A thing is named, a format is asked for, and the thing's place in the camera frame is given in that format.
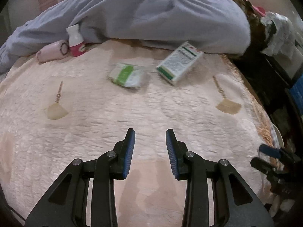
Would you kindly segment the green white medicine box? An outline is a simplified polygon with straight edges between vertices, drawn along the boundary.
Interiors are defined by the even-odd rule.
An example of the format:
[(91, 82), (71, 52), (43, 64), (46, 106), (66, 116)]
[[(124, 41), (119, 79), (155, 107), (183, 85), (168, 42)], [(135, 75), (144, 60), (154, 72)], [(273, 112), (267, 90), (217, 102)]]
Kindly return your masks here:
[(202, 51), (189, 42), (184, 42), (165, 58), (156, 70), (167, 82), (175, 86), (203, 55)]

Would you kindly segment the small green white box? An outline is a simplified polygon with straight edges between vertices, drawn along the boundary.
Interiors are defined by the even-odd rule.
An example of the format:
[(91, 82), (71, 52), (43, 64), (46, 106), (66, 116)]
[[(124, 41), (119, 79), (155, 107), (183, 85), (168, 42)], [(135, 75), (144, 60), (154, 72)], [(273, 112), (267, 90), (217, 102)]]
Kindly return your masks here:
[(114, 84), (128, 89), (140, 89), (150, 79), (145, 67), (117, 63), (108, 74), (108, 79)]

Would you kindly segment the cream round trash bin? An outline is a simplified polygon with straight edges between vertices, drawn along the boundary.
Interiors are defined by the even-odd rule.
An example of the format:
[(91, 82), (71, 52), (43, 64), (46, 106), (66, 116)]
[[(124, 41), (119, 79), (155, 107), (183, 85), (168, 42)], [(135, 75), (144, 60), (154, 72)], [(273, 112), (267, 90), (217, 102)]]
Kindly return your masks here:
[(273, 135), (273, 141), (275, 142), (274, 146), (279, 147), (279, 148), (284, 148), (283, 137), (282, 137), (279, 129), (274, 124), (272, 124), (272, 127), (274, 129), (274, 134), (275, 134), (275, 135)]

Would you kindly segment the blue tissue package stack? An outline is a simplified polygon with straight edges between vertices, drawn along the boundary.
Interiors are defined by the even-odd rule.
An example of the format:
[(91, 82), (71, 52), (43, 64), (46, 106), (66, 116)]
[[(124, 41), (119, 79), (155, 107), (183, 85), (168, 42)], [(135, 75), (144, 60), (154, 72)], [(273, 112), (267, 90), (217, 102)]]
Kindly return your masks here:
[(303, 78), (302, 76), (297, 80), (294, 86), (290, 89), (290, 93), (295, 100), (297, 107), (302, 113), (303, 109)]

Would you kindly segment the pink quilted bedspread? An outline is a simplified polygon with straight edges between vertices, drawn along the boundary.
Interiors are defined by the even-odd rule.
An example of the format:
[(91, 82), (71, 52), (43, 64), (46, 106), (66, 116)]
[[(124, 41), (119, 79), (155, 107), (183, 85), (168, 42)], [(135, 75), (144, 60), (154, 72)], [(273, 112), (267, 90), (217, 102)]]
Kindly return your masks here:
[[(186, 183), (176, 181), (165, 133), (207, 160), (227, 159), (262, 202), (270, 184), (250, 165), (271, 141), (269, 119), (223, 55), (206, 54), (172, 86), (156, 65), (169, 51), (110, 40), (83, 55), (39, 64), (21, 58), (1, 83), (1, 186), (23, 217), (75, 158), (98, 158), (129, 128), (136, 142), (126, 180), (115, 182), (119, 226), (180, 226)], [(140, 89), (114, 84), (117, 63), (145, 67)]]

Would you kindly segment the white crumpled plastic bag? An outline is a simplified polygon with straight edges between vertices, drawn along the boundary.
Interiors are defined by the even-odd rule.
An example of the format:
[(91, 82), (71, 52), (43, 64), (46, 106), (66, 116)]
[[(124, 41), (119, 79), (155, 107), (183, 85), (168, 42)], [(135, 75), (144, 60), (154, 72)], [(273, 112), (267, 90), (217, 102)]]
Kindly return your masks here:
[(294, 53), (296, 31), (284, 15), (266, 12), (260, 22), (265, 26), (266, 47), (261, 52), (267, 56), (282, 54), (291, 59)]

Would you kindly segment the grey-blue duvet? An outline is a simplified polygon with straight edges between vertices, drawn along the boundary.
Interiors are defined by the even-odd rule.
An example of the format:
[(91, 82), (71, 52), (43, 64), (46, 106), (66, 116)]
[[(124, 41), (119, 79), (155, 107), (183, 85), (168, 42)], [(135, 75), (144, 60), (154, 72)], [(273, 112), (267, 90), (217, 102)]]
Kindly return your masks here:
[(251, 43), (248, 19), (232, 0), (64, 0), (8, 37), (1, 47), (1, 73), (18, 58), (67, 39), (73, 25), (86, 43), (131, 39), (174, 49), (189, 41), (206, 53), (236, 55)]

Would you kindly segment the white pink-label bottle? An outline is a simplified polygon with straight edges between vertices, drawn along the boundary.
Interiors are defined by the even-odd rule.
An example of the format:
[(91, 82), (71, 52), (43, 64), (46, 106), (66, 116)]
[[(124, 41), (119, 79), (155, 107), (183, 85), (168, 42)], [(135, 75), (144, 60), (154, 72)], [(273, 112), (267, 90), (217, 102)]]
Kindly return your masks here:
[(80, 56), (85, 53), (85, 43), (83, 36), (80, 33), (79, 24), (75, 24), (66, 29), (69, 36), (68, 43), (73, 57)]

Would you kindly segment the pink rolled pouch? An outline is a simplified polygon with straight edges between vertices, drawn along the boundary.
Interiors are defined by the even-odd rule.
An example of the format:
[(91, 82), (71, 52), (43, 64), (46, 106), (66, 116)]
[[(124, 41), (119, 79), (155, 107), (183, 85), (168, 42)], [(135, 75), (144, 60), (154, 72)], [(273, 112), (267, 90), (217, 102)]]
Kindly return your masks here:
[(46, 45), (36, 54), (39, 63), (54, 61), (57, 59), (64, 59), (69, 52), (69, 45), (67, 41), (60, 40), (55, 43)]

